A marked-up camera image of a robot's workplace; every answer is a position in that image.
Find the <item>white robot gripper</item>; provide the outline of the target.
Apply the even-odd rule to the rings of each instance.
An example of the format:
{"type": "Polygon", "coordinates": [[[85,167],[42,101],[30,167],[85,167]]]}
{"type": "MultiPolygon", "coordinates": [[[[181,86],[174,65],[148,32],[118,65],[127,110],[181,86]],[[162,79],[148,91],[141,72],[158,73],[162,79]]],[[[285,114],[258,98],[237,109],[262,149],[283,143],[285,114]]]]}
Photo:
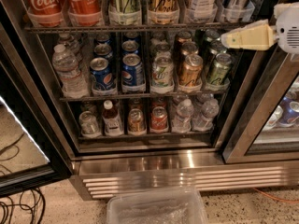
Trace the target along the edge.
{"type": "Polygon", "coordinates": [[[274,16],[276,27],[256,21],[222,34],[221,43],[227,49],[268,50],[278,42],[285,52],[299,54],[299,2],[276,4],[274,16]]]}

